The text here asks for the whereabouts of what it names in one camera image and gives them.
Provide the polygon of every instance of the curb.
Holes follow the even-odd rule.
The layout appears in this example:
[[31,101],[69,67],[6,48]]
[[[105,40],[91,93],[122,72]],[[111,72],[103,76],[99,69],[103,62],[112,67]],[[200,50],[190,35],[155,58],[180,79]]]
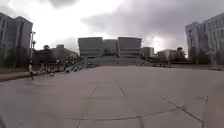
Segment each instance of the curb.
[[14,77],[8,77],[8,78],[0,78],[0,82],[10,81],[10,80],[17,80],[29,77],[29,75],[20,75],[20,76],[14,76]]
[[23,75],[8,77],[8,78],[0,78],[0,82],[10,81],[10,80],[17,80],[17,79],[22,79],[22,78],[27,78],[29,76],[30,76],[29,74],[23,74]]

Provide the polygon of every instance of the tall building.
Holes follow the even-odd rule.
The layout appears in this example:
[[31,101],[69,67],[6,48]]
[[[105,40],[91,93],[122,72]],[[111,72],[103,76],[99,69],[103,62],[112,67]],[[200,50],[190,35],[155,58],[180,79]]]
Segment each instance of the tall building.
[[195,50],[195,59],[200,59],[200,53],[205,56],[215,54],[224,49],[224,13],[205,20],[202,23],[194,22],[186,26],[189,55],[192,48]]
[[0,65],[26,63],[32,26],[33,23],[23,17],[13,19],[0,13]]

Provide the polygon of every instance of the street lamp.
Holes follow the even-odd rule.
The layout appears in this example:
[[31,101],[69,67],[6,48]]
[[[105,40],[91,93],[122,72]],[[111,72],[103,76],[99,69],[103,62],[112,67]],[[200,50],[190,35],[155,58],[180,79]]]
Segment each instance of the street lamp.
[[30,39],[30,56],[29,58],[32,59],[32,56],[33,56],[33,49],[34,49],[34,46],[36,44],[36,41],[33,40],[33,36],[34,34],[36,34],[36,32],[30,32],[31,34],[31,39]]

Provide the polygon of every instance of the plaza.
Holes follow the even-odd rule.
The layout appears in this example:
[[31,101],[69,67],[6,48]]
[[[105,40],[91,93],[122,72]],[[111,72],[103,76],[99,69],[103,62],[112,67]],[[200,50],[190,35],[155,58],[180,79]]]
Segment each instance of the plaza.
[[0,83],[7,128],[223,128],[223,72],[105,66]]

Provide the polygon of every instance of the stone pavement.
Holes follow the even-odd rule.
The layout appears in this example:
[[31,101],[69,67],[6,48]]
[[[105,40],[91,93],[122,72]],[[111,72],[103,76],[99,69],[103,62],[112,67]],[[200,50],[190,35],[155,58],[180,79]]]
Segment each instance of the stone pavement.
[[0,83],[8,128],[223,128],[224,72],[99,67]]

